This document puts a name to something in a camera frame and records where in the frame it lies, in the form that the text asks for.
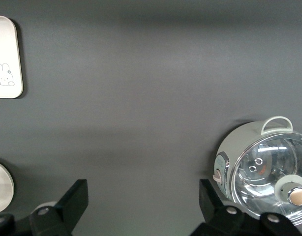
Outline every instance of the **bunny illustration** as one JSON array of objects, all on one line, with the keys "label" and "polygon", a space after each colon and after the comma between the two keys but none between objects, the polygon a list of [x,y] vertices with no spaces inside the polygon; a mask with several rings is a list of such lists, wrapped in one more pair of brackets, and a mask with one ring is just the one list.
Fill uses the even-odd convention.
[{"label": "bunny illustration", "polygon": [[13,76],[8,64],[0,64],[0,85],[14,86]]}]

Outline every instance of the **white pot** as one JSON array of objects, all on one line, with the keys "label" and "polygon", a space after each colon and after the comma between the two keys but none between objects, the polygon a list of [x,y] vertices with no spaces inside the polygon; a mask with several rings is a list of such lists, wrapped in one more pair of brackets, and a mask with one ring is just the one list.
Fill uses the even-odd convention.
[{"label": "white pot", "polygon": [[254,218],[276,212],[302,223],[302,134],[285,117],[242,125],[220,145],[213,179]]}]

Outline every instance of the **gray backdrop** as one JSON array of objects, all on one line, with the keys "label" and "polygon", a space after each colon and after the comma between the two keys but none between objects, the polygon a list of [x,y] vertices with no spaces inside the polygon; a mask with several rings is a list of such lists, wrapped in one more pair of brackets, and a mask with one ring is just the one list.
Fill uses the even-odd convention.
[{"label": "gray backdrop", "polygon": [[302,1],[0,0],[0,15],[25,86],[0,99],[18,219],[87,178],[74,235],[187,236],[230,130],[282,115],[302,133]]}]

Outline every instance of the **black clamp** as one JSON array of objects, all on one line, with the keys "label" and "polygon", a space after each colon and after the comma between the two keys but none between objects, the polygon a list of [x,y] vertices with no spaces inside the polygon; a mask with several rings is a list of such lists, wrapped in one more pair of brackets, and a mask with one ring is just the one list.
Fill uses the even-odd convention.
[{"label": "black clamp", "polygon": [[225,206],[208,179],[200,180],[199,205],[205,218],[191,236],[302,236],[285,216],[266,212],[254,219],[234,206]]},{"label": "black clamp", "polygon": [[86,179],[77,180],[55,206],[44,206],[15,221],[0,213],[0,236],[71,236],[89,204]]}]

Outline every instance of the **white handle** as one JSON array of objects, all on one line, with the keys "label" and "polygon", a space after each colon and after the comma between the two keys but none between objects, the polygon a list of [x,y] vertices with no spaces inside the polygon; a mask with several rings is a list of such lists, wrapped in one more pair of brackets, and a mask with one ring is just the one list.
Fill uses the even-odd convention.
[{"label": "white handle", "polygon": [[[267,124],[269,122],[273,121],[274,119],[283,119],[283,120],[287,121],[287,126],[285,127],[285,126],[281,125],[281,127],[274,127],[274,128],[269,128],[269,129],[265,130]],[[269,119],[264,121],[264,124],[262,125],[260,134],[264,135],[264,134],[267,134],[267,133],[280,132],[280,131],[292,132],[293,131],[293,125],[292,125],[291,121],[288,118],[276,116],[276,117],[270,117]]]}]

